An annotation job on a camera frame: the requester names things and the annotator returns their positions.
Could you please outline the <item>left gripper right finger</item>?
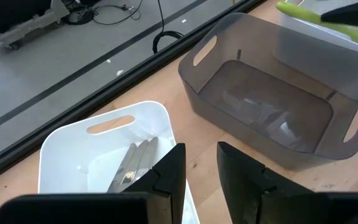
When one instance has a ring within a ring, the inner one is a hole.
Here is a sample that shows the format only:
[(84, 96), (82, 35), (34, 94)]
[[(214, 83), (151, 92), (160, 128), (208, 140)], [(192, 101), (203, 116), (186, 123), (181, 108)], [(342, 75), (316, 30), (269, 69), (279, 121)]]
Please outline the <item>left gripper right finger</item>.
[(217, 163), (233, 223), (258, 223), (265, 194), (292, 196), (311, 192), (224, 141), (217, 143)]

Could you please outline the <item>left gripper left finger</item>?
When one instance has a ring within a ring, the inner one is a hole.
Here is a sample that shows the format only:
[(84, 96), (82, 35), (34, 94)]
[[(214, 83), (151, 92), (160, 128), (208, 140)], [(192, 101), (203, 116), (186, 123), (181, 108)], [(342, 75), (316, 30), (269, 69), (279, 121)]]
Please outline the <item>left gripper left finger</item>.
[(178, 143), (124, 193), (136, 194), (123, 223), (181, 224), (186, 188), (186, 147)]

